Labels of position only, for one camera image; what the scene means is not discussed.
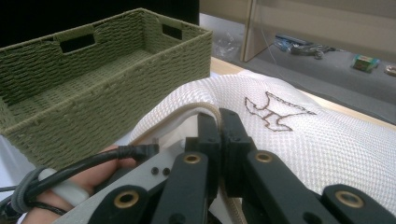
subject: woven basket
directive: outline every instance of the woven basket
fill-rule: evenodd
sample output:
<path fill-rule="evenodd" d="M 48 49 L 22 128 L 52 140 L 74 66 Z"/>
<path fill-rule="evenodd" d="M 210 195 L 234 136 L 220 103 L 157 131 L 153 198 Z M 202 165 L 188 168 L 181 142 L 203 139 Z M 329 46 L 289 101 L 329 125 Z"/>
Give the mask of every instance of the woven basket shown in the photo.
<path fill-rule="evenodd" d="M 30 162 L 62 168 L 207 77 L 210 52 L 211 32 L 145 9 L 0 49 L 0 134 Z"/>

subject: white cloth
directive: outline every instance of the white cloth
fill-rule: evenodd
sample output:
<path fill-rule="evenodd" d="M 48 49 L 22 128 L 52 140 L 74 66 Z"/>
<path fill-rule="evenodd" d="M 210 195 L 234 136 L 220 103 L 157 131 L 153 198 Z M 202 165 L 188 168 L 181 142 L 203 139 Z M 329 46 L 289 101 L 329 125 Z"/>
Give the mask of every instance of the white cloth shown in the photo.
<path fill-rule="evenodd" d="M 257 148 L 278 155 L 309 189 L 346 184 L 396 214 L 396 132 L 323 108 L 276 78 L 243 71 L 185 84 L 140 120 L 132 142 L 151 142 L 199 112 L 219 124 L 221 107 L 238 113 Z"/>

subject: wooden table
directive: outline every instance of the wooden table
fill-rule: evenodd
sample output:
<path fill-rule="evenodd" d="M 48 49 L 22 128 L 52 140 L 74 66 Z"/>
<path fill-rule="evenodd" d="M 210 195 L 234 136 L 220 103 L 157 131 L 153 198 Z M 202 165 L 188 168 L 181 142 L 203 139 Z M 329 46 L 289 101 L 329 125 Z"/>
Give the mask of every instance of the wooden table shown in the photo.
<path fill-rule="evenodd" d="M 212 58 L 211 60 L 211 65 L 210 65 L 210 70 L 214 73 L 217 73 L 219 75 L 227 75 L 227 74 L 236 74 L 239 73 L 241 71 L 243 71 L 244 69 L 241 67 L 238 67 L 236 65 L 230 64 L 230 63 L 226 63 L 222 60 L 216 59 L 216 58 Z M 304 94 L 306 94 L 307 96 L 311 97 L 313 100 L 315 100 L 318 104 L 320 104 L 321 106 L 325 107 L 325 108 L 329 108 L 331 110 L 349 115 L 351 117 L 354 117 L 356 119 L 362 119 L 362 120 L 366 120 L 384 127 L 388 127 L 394 131 L 396 131 L 396 126 L 390 123 L 386 123 L 385 121 L 379 120 L 379 119 L 375 119 L 373 117 L 370 117 L 368 115 L 362 114 L 358 111 L 355 111 L 353 109 L 349 109 L 347 107 L 335 104 L 331 101 L 327 101 L 324 100 L 320 97 L 317 97 L 316 95 L 307 93 L 302 91 Z"/>

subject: finger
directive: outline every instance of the finger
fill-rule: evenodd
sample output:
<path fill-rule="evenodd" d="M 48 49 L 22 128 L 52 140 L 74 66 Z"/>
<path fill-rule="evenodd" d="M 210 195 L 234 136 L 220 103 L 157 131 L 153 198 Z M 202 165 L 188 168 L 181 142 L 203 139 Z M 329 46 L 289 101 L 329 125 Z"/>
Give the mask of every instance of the finger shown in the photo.
<path fill-rule="evenodd" d="M 64 211 L 70 211 L 73 208 L 70 203 L 67 203 L 64 199 L 53 193 L 52 190 L 44 191 L 38 195 L 36 199 L 39 202 L 50 204 L 51 206 L 61 208 Z M 49 210 L 34 207 L 27 213 L 22 224 L 52 223 L 59 217 L 59 215 L 52 213 Z"/>
<path fill-rule="evenodd" d="M 117 147 L 118 146 L 113 145 L 105 148 L 103 151 L 108 151 Z M 97 166 L 94 166 L 91 169 L 83 171 L 73 176 L 71 179 L 76 184 L 78 184 L 79 186 L 87 190 L 90 194 L 92 194 L 93 188 L 101 184 L 103 181 L 107 180 L 108 178 L 110 178 L 117 171 L 118 168 L 134 167 L 134 166 L 135 166 L 134 159 L 107 161 Z"/>

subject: dog embroidery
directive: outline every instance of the dog embroidery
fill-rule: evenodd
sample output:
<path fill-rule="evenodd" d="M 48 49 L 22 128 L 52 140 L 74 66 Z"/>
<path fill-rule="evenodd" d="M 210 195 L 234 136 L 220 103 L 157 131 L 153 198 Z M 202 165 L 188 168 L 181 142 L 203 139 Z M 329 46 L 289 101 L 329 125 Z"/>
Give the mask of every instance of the dog embroidery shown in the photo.
<path fill-rule="evenodd" d="M 265 121 L 265 127 L 273 132 L 292 132 L 293 129 L 284 123 L 280 123 L 285 118 L 291 116 L 297 116 L 302 114 L 316 115 L 314 112 L 305 109 L 300 105 L 294 105 L 283 99 L 273 95 L 271 92 L 266 91 L 265 95 L 267 97 L 267 104 L 263 108 L 258 108 L 256 104 L 251 102 L 247 97 L 245 97 L 245 107 L 248 112 L 252 115 L 259 116 Z M 274 111 L 271 109 L 271 105 L 282 104 L 293 108 L 291 114 L 282 113 L 282 111 Z"/>

